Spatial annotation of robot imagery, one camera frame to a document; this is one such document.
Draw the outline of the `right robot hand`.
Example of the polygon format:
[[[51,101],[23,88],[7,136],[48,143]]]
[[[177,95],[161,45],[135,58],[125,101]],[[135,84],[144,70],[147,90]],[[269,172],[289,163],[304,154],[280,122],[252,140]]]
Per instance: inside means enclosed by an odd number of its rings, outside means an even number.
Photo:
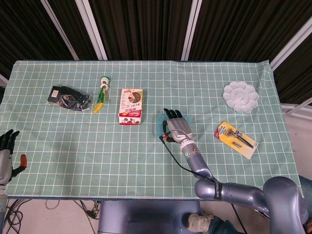
[[[168,119],[162,123],[163,136],[169,143],[178,143],[186,139],[192,139],[193,133],[179,110],[163,109]]]

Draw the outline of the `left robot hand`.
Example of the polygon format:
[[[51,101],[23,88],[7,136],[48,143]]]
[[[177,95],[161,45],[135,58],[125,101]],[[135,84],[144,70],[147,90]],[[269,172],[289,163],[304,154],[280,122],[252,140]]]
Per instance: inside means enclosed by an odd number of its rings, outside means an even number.
[[[27,157],[25,154],[20,156],[20,165],[13,168],[12,157],[15,146],[16,137],[19,131],[13,129],[0,136],[0,185],[7,185],[12,178],[27,168]]]

